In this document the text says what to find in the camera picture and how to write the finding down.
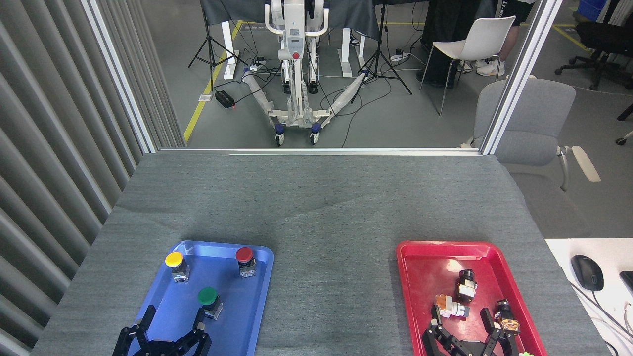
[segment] power cord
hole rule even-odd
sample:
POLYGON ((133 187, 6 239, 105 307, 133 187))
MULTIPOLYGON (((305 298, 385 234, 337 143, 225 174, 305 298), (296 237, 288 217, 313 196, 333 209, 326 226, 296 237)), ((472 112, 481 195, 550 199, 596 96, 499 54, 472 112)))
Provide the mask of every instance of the power cord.
POLYGON ((598 301, 597 299, 596 301, 592 300, 583 291, 581 291, 580 288, 576 287, 576 285, 574 285, 571 282, 570 284, 572 285, 574 289, 576 289, 576 291, 578 291, 583 297, 585 297, 586 300, 590 301, 593 305, 595 305, 598 309, 600 309, 602 313, 604 313, 615 325, 617 325, 626 335, 629 335, 629 337, 633 340, 633 334, 631 334, 628 330, 626 330, 626 328, 623 327, 617 320, 615 320, 615 318, 612 317, 611 314, 609 314, 605 309, 603 309, 602 306, 599 303, 597 303, 598 301))

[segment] red knob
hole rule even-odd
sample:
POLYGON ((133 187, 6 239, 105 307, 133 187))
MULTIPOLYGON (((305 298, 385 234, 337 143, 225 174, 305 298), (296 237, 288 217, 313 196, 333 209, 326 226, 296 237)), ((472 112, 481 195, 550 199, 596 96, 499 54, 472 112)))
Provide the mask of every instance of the red knob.
POLYGON ((248 262, 253 258, 253 250, 249 247, 242 247, 235 253, 235 258, 239 262, 248 262))

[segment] yellow button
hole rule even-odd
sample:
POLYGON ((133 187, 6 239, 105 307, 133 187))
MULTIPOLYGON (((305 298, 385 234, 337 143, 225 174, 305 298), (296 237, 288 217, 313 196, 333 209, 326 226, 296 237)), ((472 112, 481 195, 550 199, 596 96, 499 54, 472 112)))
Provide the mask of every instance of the yellow button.
POLYGON ((182 263, 182 253, 180 252, 172 252, 167 257, 165 257, 165 264, 171 268, 176 268, 182 263))

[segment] caster wheel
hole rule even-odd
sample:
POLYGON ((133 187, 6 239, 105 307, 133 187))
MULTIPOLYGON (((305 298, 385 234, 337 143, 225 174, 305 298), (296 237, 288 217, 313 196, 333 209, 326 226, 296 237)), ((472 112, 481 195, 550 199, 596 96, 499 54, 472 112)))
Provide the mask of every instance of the caster wheel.
POLYGON ((281 147, 284 144, 284 134, 275 135, 275 142, 277 142, 277 147, 281 147))
POLYGON ((310 143, 317 144, 317 142, 318 142, 318 133, 310 134, 310 143))

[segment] white table leg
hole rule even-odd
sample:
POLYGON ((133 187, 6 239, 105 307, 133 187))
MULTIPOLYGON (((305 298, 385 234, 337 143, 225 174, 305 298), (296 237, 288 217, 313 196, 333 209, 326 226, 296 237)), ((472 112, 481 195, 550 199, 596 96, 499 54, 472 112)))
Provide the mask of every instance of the white table leg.
MULTIPOLYGON (((231 37, 231 28, 229 26, 228 21, 222 22, 222 35, 224 36, 224 46, 230 51, 235 53, 236 56, 239 55, 239 51, 233 50, 233 38, 231 37)), ((230 57, 226 61, 226 69, 224 70, 224 79, 233 79, 235 74, 235 57, 232 57, 230 53, 227 53, 227 57, 230 57)))
POLYGON ((358 57, 358 65, 362 67, 365 65, 365 36, 360 36, 360 46, 356 48, 356 55, 358 57))
POLYGON ((349 65, 349 34, 350 29, 343 29, 343 45, 339 49, 339 59, 341 61, 341 69, 343 71, 343 77, 352 77, 352 68, 349 65))

